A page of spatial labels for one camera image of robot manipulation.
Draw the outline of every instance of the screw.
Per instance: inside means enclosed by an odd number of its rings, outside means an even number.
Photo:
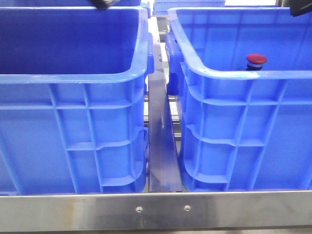
[[[191,210],[191,206],[189,206],[189,205],[184,206],[184,210],[186,212],[190,211]]]
[[[143,211],[142,207],[140,207],[140,206],[136,207],[136,212],[137,213],[142,213],[142,211]]]

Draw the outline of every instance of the blue bin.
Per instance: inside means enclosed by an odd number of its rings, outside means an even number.
[[[0,0],[0,6],[93,6],[91,0]],[[148,11],[151,17],[148,0],[120,0],[114,6],[140,6]]]
[[[294,18],[288,8],[168,12],[185,187],[311,188],[312,14]],[[268,58],[262,71],[245,71],[252,53]]]
[[[174,7],[223,7],[225,0],[155,0],[154,16],[168,15],[167,10]]]
[[[0,194],[142,191],[146,10],[0,8],[0,30]]]

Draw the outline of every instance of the plastic crate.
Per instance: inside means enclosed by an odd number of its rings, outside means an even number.
[[[0,194],[142,191],[147,12],[0,8],[0,29]]]
[[[179,162],[190,191],[312,185],[312,14],[178,8],[166,38],[178,88]],[[264,54],[262,71],[246,55]]]
[[[91,0],[0,0],[0,6],[93,6]],[[148,11],[151,17],[148,0],[120,0],[114,6],[140,6]]]
[[[174,7],[223,7],[225,0],[155,0],[154,16],[168,15],[167,10]]]

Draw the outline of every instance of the metal bar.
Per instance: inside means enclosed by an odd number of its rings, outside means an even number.
[[[157,27],[152,17],[149,28],[153,29],[155,72],[148,76],[149,85],[149,191],[182,191],[177,163],[176,143],[173,133],[166,80]]]
[[[2,196],[0,232],[312,226],[312,191]]]

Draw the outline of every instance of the metal shelf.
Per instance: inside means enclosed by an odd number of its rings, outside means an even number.
[[[312,191],[181,192],[157,18],[149,28],[154,29],[156,68],[149,76],[149,192],[0,196],[0,232],[312,233]]]

